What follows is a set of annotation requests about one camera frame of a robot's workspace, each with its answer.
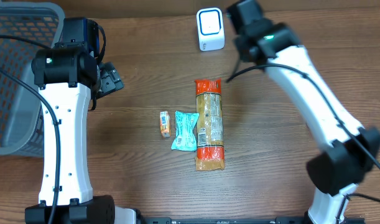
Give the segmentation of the white barcode scanner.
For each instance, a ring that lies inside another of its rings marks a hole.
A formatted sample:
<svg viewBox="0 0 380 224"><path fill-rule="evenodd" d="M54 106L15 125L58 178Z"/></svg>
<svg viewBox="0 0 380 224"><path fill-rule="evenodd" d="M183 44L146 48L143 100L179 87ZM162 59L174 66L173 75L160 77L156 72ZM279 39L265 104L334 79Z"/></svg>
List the white barcode scanner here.
<svg viewBox="0 0 380 224"><path fill-rule="evenodd" d="M217 7L200 9L196 18L200 50L206 52L222 49L225 46L222 11Z"/></svg>

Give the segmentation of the red and tan cracker package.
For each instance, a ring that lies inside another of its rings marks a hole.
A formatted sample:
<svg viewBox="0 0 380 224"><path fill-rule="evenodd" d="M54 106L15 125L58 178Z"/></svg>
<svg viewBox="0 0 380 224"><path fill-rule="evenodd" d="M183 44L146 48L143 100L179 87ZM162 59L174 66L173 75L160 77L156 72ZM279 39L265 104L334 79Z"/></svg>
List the red and tan cracker package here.
<svg viewBox="0 0 380 224"><path fill-rule="evenodd" d="M197 121L197 171L223 170L225 149L221 80L195 80Z"/></svg>

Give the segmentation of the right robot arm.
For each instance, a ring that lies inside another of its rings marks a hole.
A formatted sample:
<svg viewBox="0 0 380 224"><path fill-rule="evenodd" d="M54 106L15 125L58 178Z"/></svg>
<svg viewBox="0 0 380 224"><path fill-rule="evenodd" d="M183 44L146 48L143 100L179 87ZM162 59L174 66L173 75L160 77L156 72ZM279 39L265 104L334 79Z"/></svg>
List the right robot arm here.
<svg viewBox="0 0 380 224"><path fill-rule="evenodd" d="M266 18L256 1L238 1L227 11L240 61L262 70L287 93L320 149L306 165L315 193L302 221L350 223L345 216L350 199L365 175L380 167L379 130L365 128L338 101L287 24Z"/></svg>

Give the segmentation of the light blue tissue pack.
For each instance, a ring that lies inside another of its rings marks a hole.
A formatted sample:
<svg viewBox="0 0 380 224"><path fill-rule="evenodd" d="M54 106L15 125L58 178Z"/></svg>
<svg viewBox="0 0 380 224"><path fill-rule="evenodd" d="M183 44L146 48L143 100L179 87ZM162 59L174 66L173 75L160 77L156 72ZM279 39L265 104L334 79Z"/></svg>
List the light blue tissue pack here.
<svg viewBox="0 0 380 224"><path fill-rule="evenodd" d="M195 151L197 149L194 129L198 118L198 113L175 112L175 139L171 150Z"/></svg>

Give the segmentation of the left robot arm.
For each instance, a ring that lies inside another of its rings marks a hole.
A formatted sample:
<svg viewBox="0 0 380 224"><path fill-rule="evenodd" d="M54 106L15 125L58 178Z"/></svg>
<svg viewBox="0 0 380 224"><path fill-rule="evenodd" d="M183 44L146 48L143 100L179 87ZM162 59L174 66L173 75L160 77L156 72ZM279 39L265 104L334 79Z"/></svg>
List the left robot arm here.
<svg viewBox="0 0 380 224"><path fill-rule="evenodd" d="M112 196L95 196L86 150L87 114L98 99L123 88L112 63L103 63L106 36L95 21L66 18L62 37L32 61L44 116L44 171L37 205L26 223L129 223L135 209L117 207Z"/></svg>

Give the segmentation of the grey plastic shopping basket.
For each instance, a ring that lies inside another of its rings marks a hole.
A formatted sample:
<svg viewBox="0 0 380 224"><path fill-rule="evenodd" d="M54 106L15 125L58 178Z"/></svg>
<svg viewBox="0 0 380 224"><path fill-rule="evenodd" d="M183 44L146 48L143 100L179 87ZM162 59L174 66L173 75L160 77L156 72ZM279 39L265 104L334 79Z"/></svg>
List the grey plastic shopping basket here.
<svg viewBox="0 0 380 224"><path fill-rule="evenodd" d="M0 155L44 154L40 101L9 77L37 88L31 61L40 44L60 40L64 18L51 2L0 2Z"/></svg>

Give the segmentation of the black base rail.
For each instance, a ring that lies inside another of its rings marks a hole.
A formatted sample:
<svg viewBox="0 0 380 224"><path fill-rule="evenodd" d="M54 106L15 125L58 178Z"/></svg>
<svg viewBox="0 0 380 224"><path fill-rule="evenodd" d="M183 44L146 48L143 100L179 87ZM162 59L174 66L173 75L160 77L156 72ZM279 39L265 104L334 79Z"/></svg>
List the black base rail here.
<svg viewBox="0 0 380 224"><path fill-rule="evenodd" d="M267 219L171 219L170 217L140 217L140 224L306 224L305 217L276 217Z"/></svg>

